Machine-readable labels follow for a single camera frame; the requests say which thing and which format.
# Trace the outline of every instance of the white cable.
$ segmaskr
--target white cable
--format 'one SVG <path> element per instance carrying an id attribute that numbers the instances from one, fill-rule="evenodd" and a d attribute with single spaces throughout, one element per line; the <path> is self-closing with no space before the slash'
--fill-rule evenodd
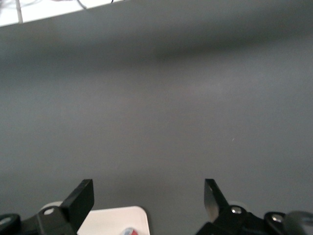
<path id="1" fill-rule="evenodd" d="M 18 18 L 19 18 L 19 23 L 23 23 L 23 16 L 22 16 L 22 9 L 21 9 L 21 3 L 20 0 L 15 0 L 16 3 L 16 10 L 18 12 Z"/>

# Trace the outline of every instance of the bolt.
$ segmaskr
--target bolt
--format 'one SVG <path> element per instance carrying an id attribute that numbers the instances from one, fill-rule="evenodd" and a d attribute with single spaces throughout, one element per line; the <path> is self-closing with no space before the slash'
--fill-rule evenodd
<path id="1" fill-rule="evenodd" d="M 272 215 L 272 219 L 276 222 L 279 222 L 279 223 L 283 222 L 283 220 L 284 220 L 284 218 L 279 214 Z"/>
<path id="2" fill-rule="evenodd" d="M 240 207 L 232 207 L 231 212 L 233 212 L 234 214 L 241 214 L 242 210 Z"/>
<path id="3" fill-rule="evenodd" d="M 11 220 L 12 220 L 11 217 L 6 217 L 6 218 L 0 220 L 0 225 L 6 224 L 6 223 L 10 222 Z"/>
<path id="4" fill-rule="evenodd" d="M 54 212 L 54 208 L 50 208 L 44 211 L 44 215 L 49 215 L 52 214 Z"/>

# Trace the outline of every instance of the black plastic part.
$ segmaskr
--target black plastic part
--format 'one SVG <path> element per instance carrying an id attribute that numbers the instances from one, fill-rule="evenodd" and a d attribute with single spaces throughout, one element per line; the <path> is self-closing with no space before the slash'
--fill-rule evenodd
<path id="1" fill-rule="evenodd" d="M 37 214 L 40 235 L 77 235 L 59 207 L 48 207 Z"/>
<path id="2" fill-rule="evenodd" d="M 196 233 L 196 235 L 232 235 L 232 234 L 208 222 Z"/>
<path id="3" fill-rule="evenodd" d="M 264 222 L 267 228 L 267 231 L 272 235 L 283 235 L 284 228 L 282 222 L 277 222 L 273 220 L 273 215 L 279 215 L 284 218 L 285 214 L 281 212 L 268 212 L 264 215 Z"/>
<path id="4" fill-rule="evenodd" d="M 92 180 L 83 180 L 60 205 L 68 222 L 78 231 L 94 204 Z"/>
<path id="5" fill-rule="evenodd" d="M 0 216 L 0 235 L 12 235 L 21 227 L 21 218 L 18 214 L 4 214 Z"/>
<path id="6" fill-rule="evenodd" d="M 240 235 L 268 235 L 264 220 L 249 212 L 241 227 Z"/>
<path id="7" fill-rule="evenodd" d="M 214 222 L 219 214 L 229 207 L 227 200 L 213 179 L 205 180 L 204 205 L 211 222 Z"/>
<path id="8" fill-rule="evenodd" d="M 287 235 L 313 235 L 313 214 L 290 212 L 284 218 L 283 227 Z"/>
<path id="9" fill-rule="evenodd" d="M 232 207 L 241 209 L 241 213 L 233 213 Z M 248 213 L 245 209 L 238 206 L 229 206 L 225 208 L 220 216 L 214 221 L 214 225 L 226 230 L 230 234 L 238 234 L 244 224 Z"/>

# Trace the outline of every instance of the white surface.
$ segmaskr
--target white surface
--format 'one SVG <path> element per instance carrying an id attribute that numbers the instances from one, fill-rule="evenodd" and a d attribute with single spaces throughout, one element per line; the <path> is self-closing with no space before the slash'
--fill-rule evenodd
<path id="1" fill-rule="evenodd" d="M 77 0 L 20 0 L 20 3 L 24 23 L 83 10 Z M 93 8 L 109 4 L 111 0 L 81 0 L 81 3 L 86 8 Z M 2 0 L 0 26 L 18 22 L 15 0 Z"/>
<path id="2" fill-rule="evenodd" d="M 141 207 L 91 211 L 78 235 L 122 235 L 126 228 L 134 228 L 138 235 L 150 235 L 147 214 Z"/>

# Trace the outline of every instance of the metal screw head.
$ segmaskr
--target metal screw head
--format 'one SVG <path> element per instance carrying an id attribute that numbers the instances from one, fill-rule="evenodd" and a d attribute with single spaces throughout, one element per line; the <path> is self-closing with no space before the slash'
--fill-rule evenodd
<path id="1" fill-rule="evenodd" d="M 6 224 L 6 223 L 10 222 L 11 220 L 12 220 L 11 217 L 6 217 L 6 218 L 0 220 L 0 225 Z"/>
<path id="2" fill-rule="evenodd" d="M 44 215 L 49 215 L 52 214 L 54 212 L 54 208 L 50 208 L 44 211 Z"/>
<path id="3" fill-rule="evenodd" d="M 240 207 L 232 207 L 231 212 L 233 212 L 234 214 L 241 214 L 242 210 Z"/>
<path id="4" fill-rule="evenodd" d="M 284 220 L 284 218 L 279 214 L 272 215 L 272 219 L 276 222 L 279 222 L 279 223 L 283 222 L 283 220 Z"/>

